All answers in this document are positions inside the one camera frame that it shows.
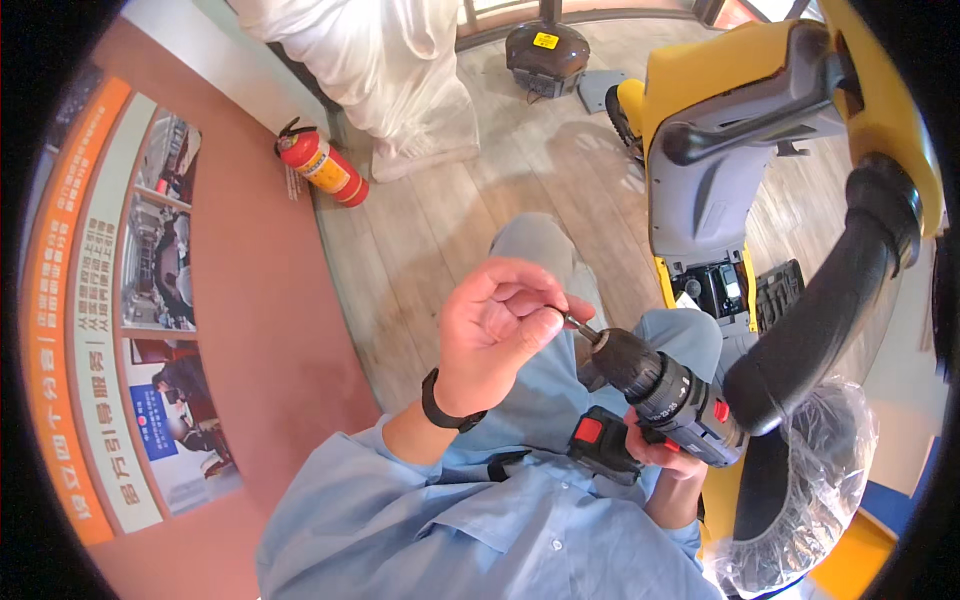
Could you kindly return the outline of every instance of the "light blue shirt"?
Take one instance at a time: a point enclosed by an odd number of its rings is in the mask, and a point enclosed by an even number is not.
[[[660,528],[646,486],[539,450],[502,483],[489,451],[411,465],[383,443],[389,418],[310,455],[257,549],[264,600],[721,597],[695,558],[698,522]]]

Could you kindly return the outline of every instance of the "knee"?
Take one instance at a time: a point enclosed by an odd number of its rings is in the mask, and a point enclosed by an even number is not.
[[[519,230],[526,233],[539,232],[547,235],[559,233],[563,237],[566,237],[564,231],[560,228],[560,224],[553,218],[553,215],[548,215],[544,212],[521,212],[511,219],[510,223],[503,226],[500,232],[502,233],[508,230]]]
[[[710,314],[692,308],[676,308],[674,312],[677,313],[678,318],[684,320],[684,325],[690,330],[691,335],[712,347],[720,348],[723,345],[720,324]]]
[[[701,310],[692,308],[661,308],[647,312],[635,331],[640,337],[663,343],[668,339],[683,341],[700,351],[719,356],[723,347],[720,324]]]
[[[494,236],[491,249],[498,242],[513,246],[533,244],[554,251],[573,248],[573,242],[566,237],[557,220],[542,212],[522,212],[515,216]]]

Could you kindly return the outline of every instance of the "fire extinguisher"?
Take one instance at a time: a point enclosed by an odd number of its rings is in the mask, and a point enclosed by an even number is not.
[[[277,157],[343,206],[362,203],[370,192],[367,180],[330,147],[316,127],[291,129],[299,120],[297,117],[287,123],[277,136],[274,144]]]

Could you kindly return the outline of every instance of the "yellow label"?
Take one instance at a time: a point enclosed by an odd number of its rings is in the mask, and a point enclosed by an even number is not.
[[[560,41],[559,37],[545,34],[544,32],[540,32],[536,37],[534,37],[534,45],[539,46],[540,48],[546,48],[547,50],[553,50],[556,48],[558,41]]]
[[[330,158],[330,145],[325,140],[320,141],[317,153],[298,171],[327,194],[344,189],[350,179],[347,171]]]

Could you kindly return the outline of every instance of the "orange banner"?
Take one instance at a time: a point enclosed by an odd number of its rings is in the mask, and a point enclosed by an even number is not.
[[[58,157],[34,224],[32,278],[20,307],[27,394],[43,460],[60,504],[84,545],[111,540],[113,532],[86,470],[67,388],[64,350],[67,263],[78,213],[97,156],[130,95],[130,86],[110,79],[86,108],[69,148]]]

